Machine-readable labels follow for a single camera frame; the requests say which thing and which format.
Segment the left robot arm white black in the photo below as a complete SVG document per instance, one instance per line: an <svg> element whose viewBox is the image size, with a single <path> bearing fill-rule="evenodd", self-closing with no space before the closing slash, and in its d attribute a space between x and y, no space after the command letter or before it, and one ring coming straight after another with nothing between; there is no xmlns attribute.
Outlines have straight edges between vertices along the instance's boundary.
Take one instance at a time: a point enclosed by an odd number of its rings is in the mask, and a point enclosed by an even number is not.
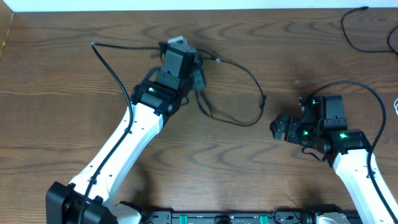
<svg viewBox="0 0 398 224"><path fill-rule="evenodd" d="M116 196L137 158L182 105L206 86L199 52L182 37L159 44L162 65L131 94L126 112L94 159L68 185L54 182L45 197L47 223L139 223L142 213Z"/></svg>

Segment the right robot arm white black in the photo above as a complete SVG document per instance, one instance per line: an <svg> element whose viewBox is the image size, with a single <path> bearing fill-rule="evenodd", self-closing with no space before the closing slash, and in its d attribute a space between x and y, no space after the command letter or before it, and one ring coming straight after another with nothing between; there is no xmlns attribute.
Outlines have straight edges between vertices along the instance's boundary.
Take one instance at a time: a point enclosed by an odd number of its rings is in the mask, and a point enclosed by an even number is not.
<svg viewBox="0 0 398 224"><path fill-rule="evenodd" d="M344 183L363 223L397 223L397 202L378 169L365 134L348 129L340 95L316 96L300 118L280 114L271 122L274 139L310 148Z"/></svg>

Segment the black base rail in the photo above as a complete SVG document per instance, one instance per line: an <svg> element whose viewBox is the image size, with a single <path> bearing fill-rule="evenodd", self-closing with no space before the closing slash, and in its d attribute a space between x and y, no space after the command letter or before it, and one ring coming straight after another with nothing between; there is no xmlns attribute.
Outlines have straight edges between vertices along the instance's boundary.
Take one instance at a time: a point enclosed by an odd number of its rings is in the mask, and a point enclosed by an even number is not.
<svg viewBox="0 0 398 224"><path fill-rule="evenodd" d="M261 212L177 212L171 209L140 211L123 215L118 223L130 224L361 224L357 212L345 212L335 204L321 204L306 210L281 206Z"/></svg>

